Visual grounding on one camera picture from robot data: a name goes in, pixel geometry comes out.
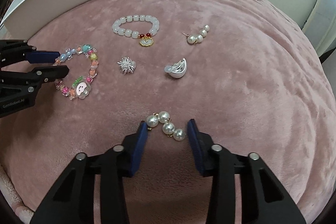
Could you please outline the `silver teardrop earring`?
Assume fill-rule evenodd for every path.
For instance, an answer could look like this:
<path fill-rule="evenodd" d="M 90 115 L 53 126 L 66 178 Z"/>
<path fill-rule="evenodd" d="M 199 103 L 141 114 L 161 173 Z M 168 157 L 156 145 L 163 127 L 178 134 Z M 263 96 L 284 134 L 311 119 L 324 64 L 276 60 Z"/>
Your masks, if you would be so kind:
<path fill-rule="evenodd" d="M 187 61 L 185 58 L 182 58 L 180 61 L 174 63 L 173 65 L 165 66 L 164 71 L 170 77 L 173 77 L 174 79 L 180 79 L 186 74 Z"/>

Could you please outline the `pink fluffy bed blanket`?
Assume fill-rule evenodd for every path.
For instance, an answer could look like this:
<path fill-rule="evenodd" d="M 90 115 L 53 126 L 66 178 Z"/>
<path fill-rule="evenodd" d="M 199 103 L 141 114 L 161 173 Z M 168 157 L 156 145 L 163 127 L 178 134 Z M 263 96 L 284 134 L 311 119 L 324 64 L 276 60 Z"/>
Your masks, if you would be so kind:
<path fill-rule="evenodd" d="M 185 34 L 210 31 L 200 44 Z M 70 100 L 44 84 L 35 106 L 1 119 L 1 191 L 16 215 L 33 211 L 79 152 L 104 153 L 148 115 L 167 111 L 186 128 L 195 119 L 233 153 L 257 152 L 307 223 L 335 184 L 335 98 L 300 27 L 255 0 L 92 0 L 31 39 L 63 52 L 91 44 L 97 76 L 87 98 Z M 134 73 L 117 62 L 130 57 Z M 167 65 L 182 58 L 186 74 Z"/>

